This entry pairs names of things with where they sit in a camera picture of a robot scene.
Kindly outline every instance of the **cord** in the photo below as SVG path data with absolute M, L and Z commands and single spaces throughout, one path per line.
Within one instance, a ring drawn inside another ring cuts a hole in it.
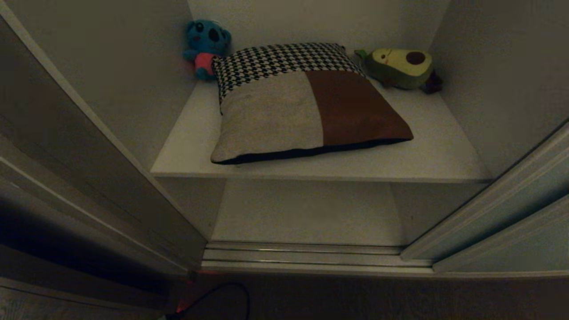
M 228 286 L 236 286 L 245 293 L 245 296 L 247 297 L 247 311 L 245 313 L 245 320 L 249 320 L 249 312 L 251 311 L 251 297 L 249 296 L 249 291 L 247 290 L 247 288 L 243 284 L 240 284 L 238 282 L 226 282 L 211 289 L 210 291 L 206 292 L 203 296 L 199 297 L 196 301 L 194 301 L 189 307 L 185 308 L 184 310 L 178 313 L 166 315 L 166 320 L 181 320 L 182 318 L 185 317 L 188 311 L 190 311 L 193 307 L 198 305 L 201 301 L 205 300 L 207 297 L 217 292 L 218 290 Z

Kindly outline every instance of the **shelf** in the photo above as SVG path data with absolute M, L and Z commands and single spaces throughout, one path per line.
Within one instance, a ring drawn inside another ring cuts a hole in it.
M 215 165 L 209 157 L 221 124 L 217 84 L 199 82 L 151 172 L 158 177 L 389 182 L 475 183 L 492 179 L 438 94 L 384 89 L 376 81 L 372 83 L 410 125 L 414 140 L 314 157 Z
M 212 241 L 407 245 L 389 183 L 228 179 Z

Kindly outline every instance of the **beige fabric panel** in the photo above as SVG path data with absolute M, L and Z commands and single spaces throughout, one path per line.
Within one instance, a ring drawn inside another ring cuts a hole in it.
M 222 131 L 212 154 L 214 162 L 323 145 L 320 113 L 304 72 L 237 87 L 223 100 L 221 110 Z

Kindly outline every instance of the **blue stuffed animal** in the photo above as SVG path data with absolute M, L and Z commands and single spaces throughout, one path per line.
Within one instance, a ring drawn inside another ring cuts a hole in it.
M 184 51 L 184 58 L 193 61 L 196 76 L 202 80 L 214 80 L 212 60 L 223 56 L 229 48 L 231 34 L 219 24 L 209 20 L 196 20 L 188 24 L 185 32 L 189 49 Z

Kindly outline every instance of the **avocado plush toy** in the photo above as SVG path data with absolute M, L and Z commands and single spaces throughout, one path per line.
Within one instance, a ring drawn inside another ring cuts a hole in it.
M 231 43 L 231 34 L 214 21 L 196 20 L 188 24 L 185 32 L 189 49 L 184 51 L 184 58 L 192 61 L 196 67 L 196 76 L 202 80 L 215 80 L 212 60 L 223 56 Z
M 442 81 L 433 71 L 432 57 L 424 51 L 377 49 L 371 54 L 356 50 L 368 74 L 385 87 L 421 89 L 427 93 L 440 90 Z

